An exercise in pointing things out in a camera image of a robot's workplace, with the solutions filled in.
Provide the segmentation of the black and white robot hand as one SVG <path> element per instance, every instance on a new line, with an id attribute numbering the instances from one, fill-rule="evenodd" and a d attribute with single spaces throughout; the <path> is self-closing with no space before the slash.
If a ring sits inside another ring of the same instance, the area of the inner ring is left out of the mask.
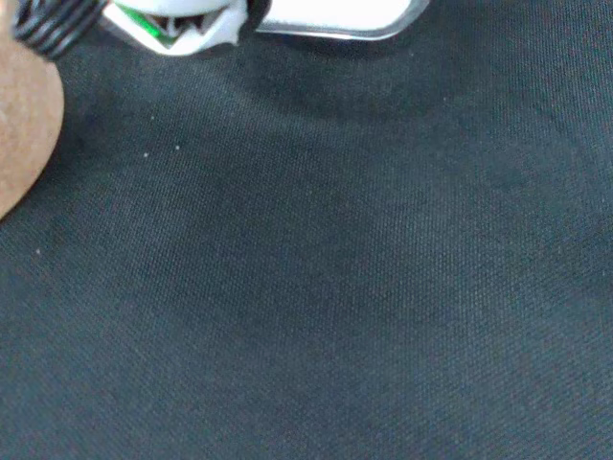
<path id="1" fill-rule="evenodd" d="M 166 57 L 236 45 L 248 1 L 19 1 L 11 20 L 15 41 L 57 60 L 98 26 Z"/>

